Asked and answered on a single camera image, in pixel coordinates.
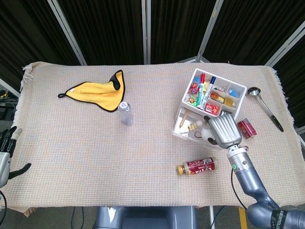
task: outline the black backdrop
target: black backdrop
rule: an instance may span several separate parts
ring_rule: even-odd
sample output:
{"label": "black backdrop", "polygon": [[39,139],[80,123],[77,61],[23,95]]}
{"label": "black backdrop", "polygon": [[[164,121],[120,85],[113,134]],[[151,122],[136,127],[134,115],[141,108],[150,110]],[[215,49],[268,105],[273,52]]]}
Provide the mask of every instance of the black backdrop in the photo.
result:
{"label": "black backdrop", "polygon": [[31,62],[79,65],[46,0],[1,0],[0,32],[0,78],[16,90]]}
{"label": "black backdrop", "polygon": [[295,125],[305,125],[305,37],[274,66],[281,79]]}
{"label": "black backdrop", "polygon": [[59,0],[88,65],[143,64],[141,0]]}
{"label": "black backdrop", "polygon": [[151,63],[197,56],[215,0],[152,0]]}
{"label": "black backdrop", "polygon": [[225,0],[203,56],[264,65],[304,20],[303,0]]}
{"label": "black backdrop", "polygon": [[[88,65],[143,64],[141,0],[59,0]],[[151,63],[197,55],[215,0],[152,0]],[[203,56],[265,64],[305,21],[303,0],[225,0]],[[0,0],[0,78],[16,90],[31,62],[79,62],[47,0]],[[305,125],[304,38],[274,67]]]}

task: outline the table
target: table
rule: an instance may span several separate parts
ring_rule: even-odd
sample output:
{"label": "table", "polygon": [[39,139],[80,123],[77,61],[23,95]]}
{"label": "table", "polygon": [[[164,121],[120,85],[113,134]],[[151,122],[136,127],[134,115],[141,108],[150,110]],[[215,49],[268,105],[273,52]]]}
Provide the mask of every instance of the table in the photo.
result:
{"label": "table", "polygon": [[[247,87],[257,86],[284,128],[280,132],[261,103],[246,97],[237,121],[248,118],[258,135],[243,139],[270,196],[280,205],[305,202],[305,163],[275,71],[267,66],[224,63],[175,63],[137,66],[28,66],[15,125],[23,129],[11,170],[26,163],[27,173],[3,191],[10,208],[62,206],[239,205],[230,185],[226,150],[212,150],[172,135],[174,117],[195,68]],[[124,100],[134,124],[120,123],[117,112],[94,104],[59,99],[82,83],[107,82],[119,69]],[[218,168],[196,176],[177,176],[176,166],[214,156]],[[236,192],[246,206],[254,199]]]}

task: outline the red can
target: red can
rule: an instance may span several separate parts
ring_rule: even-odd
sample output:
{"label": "red can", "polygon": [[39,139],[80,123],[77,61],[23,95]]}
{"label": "red can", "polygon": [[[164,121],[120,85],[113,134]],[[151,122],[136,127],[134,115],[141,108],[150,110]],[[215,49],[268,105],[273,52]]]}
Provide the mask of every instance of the red can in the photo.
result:
{"label": "red can", "polygon": [[177,166],[178,175],[183,174],[197,174],[206,171],[213,171],[216,169],[216,160],[214,157],[208,157],[202,160],[189,161],[182,166]]}
{"label": "red can", "polygon": [[240,121],[237,125],[247,138],[253,137],[257,134],[247,118]]}

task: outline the metal spoon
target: metal spoon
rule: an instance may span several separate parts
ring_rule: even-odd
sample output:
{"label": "metal spoon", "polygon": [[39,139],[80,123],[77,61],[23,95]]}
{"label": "metal spoon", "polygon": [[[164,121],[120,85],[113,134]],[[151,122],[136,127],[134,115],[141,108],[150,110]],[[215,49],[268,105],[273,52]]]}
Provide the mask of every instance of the metal spoon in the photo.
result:
{"label": "metal spoon", "polygon": [[261,89],[257,88],[257,87],[250,87],[247,91],[247,94],[250,96],[258,96],[260,98],[260,100],[263,102],[264,106],[266,107],[267,111],[269,112],[272,121],[274,122],[274,124],[277,126],[277,128],[279,128],[280,131],[284,132],[284,129],[282,128],[281,124],[279,123],[279,121],[276,119],[276,117],[273,115],[273,113],[270,111],[270,109],[267,107],[267,105],[264,103],[263,99],[261,98]]}

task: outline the yellow microfiber cloth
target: yellow microfiber cloth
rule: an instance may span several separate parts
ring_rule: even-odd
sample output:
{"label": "yellow microfiber cloth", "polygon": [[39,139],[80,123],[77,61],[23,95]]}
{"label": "yellow microfiber cloth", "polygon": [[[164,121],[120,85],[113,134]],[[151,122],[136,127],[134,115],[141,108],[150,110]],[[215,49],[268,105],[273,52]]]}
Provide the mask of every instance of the yellow microfiber cloth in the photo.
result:
{"label": "yellow microfiber cloth", "polygon": [[96,104],[101,109],[114,112],[123,101],[125,82],[123,71],[117,71],[108,83],[83,82],[59,94],[58,97],[70,97],[74,100]]}

